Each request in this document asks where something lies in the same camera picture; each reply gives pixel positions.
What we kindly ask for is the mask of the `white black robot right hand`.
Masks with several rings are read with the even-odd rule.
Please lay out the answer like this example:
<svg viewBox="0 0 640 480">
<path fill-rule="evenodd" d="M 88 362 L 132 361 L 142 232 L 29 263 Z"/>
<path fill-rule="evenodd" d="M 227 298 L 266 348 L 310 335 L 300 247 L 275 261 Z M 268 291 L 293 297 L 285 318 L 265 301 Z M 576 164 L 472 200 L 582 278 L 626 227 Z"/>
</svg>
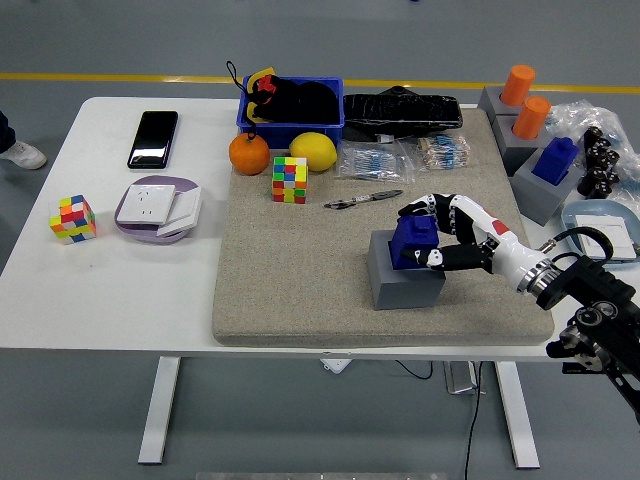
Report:
<svg viewBox="0 0 640 480">
<path fill-rule="evenodd" d="M 551 265 L 540 251 L 523 245 L 502 221 L 467 196 L 428 194 L 398 211 L 401 217 L 430 216 L 437 229 L 453 235 L 456 245 L 404 249 L 401 255 L 435 271 L 481 268 L 499 274 L 520 293 L 531 293 L 534 282 Z"/>
</svg>

